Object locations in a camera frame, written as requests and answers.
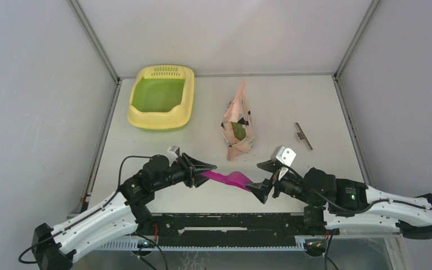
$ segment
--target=paper bag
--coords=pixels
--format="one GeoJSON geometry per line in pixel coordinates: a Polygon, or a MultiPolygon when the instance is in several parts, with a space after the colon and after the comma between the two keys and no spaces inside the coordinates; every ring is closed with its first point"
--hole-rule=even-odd
{"type": "Polygon", "coordinates": [[[246,82],[243,80],[221,123],[223,136],[228,146],[226,158],[229,161],[249,152],[253,145],[253,125],[245,87],[246,82]]]}

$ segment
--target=gray wall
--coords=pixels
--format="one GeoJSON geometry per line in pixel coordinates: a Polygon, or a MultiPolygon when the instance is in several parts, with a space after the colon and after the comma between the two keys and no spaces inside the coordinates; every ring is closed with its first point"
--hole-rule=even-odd
{"type": "MultiPolygon", "coordinates": [[[[378,188],[432,192],[432,1],[382,1],[341,86],[378,188]]],[[[432,269],[432,240],[406,240],[432,269]]]]}
{"type": "Polygon", "coordinates": [[[64,0],[0,1],[0,269],[77,206],[113,87],[64,0]]]}

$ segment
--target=yellow litter box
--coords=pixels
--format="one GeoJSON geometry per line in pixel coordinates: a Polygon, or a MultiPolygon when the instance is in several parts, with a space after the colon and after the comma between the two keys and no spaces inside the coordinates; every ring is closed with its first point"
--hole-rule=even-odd
{"type": "Polygon", "coordinates": [[[193,107],[195,73],[185,66],[142,69],[128,105],[128,121],[143,129],[176,129],[188,123],[193,107]]]}

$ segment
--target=metal bracket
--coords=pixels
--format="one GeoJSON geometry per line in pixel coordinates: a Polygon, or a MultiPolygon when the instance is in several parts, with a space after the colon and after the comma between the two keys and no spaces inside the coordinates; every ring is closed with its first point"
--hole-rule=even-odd
{"type": "Polygon", "coordinates": [[[304,132],[302,131],[302,128],[300,127],[299,123],[295,123],[295,128],[297,128],[297,137],[299,137],[299,139],[301,141],[304,141],[305,144],[307,145],[307,147],[309,147],[310,150],[314,150],[312,148],[311,143],[309,142],[309,140],[307,139],[307,137],[305,136],[304,132]]]}

